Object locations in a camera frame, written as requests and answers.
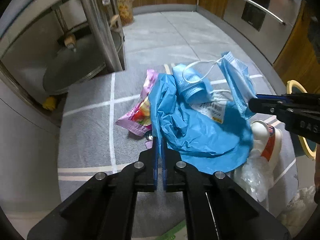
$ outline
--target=candy wrapper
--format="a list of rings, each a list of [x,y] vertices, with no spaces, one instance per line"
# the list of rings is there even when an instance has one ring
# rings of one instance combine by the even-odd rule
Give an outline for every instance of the candy wrapper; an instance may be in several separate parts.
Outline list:
[[[147,70],[147,77],[140,93],[139,103],[116,121],[116,125],[126,128],[138,136],[143,136],[152,129],[150,119],[150,103],[148,94],[158,78],[154,69]]]

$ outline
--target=mask ear loop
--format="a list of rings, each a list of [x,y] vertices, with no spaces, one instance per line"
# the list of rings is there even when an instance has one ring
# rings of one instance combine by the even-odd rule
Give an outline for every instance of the mask ear loop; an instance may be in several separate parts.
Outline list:
[[[210,73],[210,71],[212,70],[213,66],[216,65],[218,62],[220,62],[220,60],[222,60],[222,59],[223,59],[223,57],[219,58],[218,60],[196,61],[196,62],[193,62],[193,63],[189,64],[189,65],[186,66],[185,69],[182,71],[182,78],[183,78],[183,80],[184,80],[185,82],[188,82],[189,84],[195,84],[195,83],[200,82],[201,80],[203,80],[203,79]],[[199,64],[200,62],[205,62],[205,63],[213,62],[213,64],[212,64],[212,66],[210,67],[209,71],[208,71],[202,78],[200,78],[200,79],[198,79],[198,80],[195,80],[195,81],[189,81],[189,80],[187,80],[187,79],[185,78],[185,76],[184,76],[185,71],[186,71],[188,68],[191,68],[191,67],[193,67],[194,65]]]
[[[214,98],[211,99],[212,102],[219,102],[219,101],[229,101],[230,99],[226,96],[224,96],[221,92],[227,92],[229,94],[231,94],[230,90],[225,90],[225,89],[217,89],[217,90],[213,90],[210,92],[210,94],[216,94],[213,95]]]
[[[210,73],[210,71],[212,70],[212,68],[214,67],[214,65],[216,65],[218,62],[220,62],[220,60],[222,60],[222,59],[223,59],[223,57],[219,58],[218,60],[196,61],[196,62],[193,62],[193,63],[189,64],[189,65],[186,66],[185,69],[182,71],[182,78],[183,78],[183,80],[184,80],[185,82],[189,83],[189,84],[195,84],[195,83],[200,82],[201,80],[203,80],[203,79]],[[191,68],[191,67],[193,67],[194,65],[199,64],[200,62],[204,62],[204,63],[213,62],[213,64],[211,65],[209,71],[208,71],[202,78],[200,78],[200,79],[198,79],[198,80],[195,80],[195,81],[189,81],[189,80],[187,80],[186,77],[184,76],[185,71],[186,71],[188,68]],[[211,91],[210,94],[219,93],[219,92],[230,92],[230,90],[218,89],[218,90]],[[217,98],[217,100],[219,100],[219,101],[228,101],[227,98],[223,98],[223,97]]]

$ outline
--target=blue face mask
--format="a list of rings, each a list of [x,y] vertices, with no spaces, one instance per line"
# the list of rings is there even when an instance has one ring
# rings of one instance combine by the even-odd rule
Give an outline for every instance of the blue face mask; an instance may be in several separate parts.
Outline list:
[[[231,52],[221,54],[222,58],[217,64],[230,87],[236,107],[245,120],[254,115],[248,108],[251,98],[257,98],[249,77],[248,67],[240,60],[233,57]]]
[[[185,65],[180,64],[172,68],[172,74],[176,81],[177,91],[183,96],[186,103],[201,104],[211,100],[213,88],[210,81],[207,78],[201,79],[202,75],[198,71],[193,68],[186,69]]]
[[[183,96],[188,104],[201,104],[215,100],[215,92],[224,92],[225,90],[213,90],[206,76],[213,66],[217,64],[227,80],[233,101],[240,115],[247,120],[254,115],[248,108],[248,102],[251,98],[256,98],[255,90],[248,74],[248,67],[234,58],[231,52],[225,52],[221,55],[222,58],[217,61],[206,61],[213,62],[213,65],[204,76],[191,68],[200,61],[188,66],[180,64],[173,67],[172,74],[176,81],[178,94]]]

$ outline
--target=product label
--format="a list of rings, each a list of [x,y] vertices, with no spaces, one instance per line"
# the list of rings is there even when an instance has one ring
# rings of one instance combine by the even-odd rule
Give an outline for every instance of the product label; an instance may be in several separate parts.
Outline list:
[[[223,123],[227,102],[228,101],[208,102],[203,104],[190,104],[190,106],[192,109],[206,115],[212,120]]]
[[[268,131],[269,131],[269,140],[261,156],[265,157],[268,161],[270,161],[270,158],[273,152],[273,147],[275,146],[276,131],[275,131],[275,128],[270,124],[267,124],[267,125],[268,125]]]

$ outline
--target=trash pile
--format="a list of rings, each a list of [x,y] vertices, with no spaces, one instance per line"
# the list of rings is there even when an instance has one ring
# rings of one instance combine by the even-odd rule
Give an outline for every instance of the trash pile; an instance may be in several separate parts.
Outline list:
[[[230,90],[214,90],[206,78],[212,67],[204,76],[192,68],[200,62],[177,65],[172,75],[148,69],[139,103],[116,124],[139,136],[147,133],[149,141],[156,136],[160,153],[165,137],[199,171],[233,171],[234,180],[263,201],[273,186],[281,132],[263,121],[249,124],[254,113],[248,102],[256,93],[243,62],[231,52],[208,62],[219,66]]]

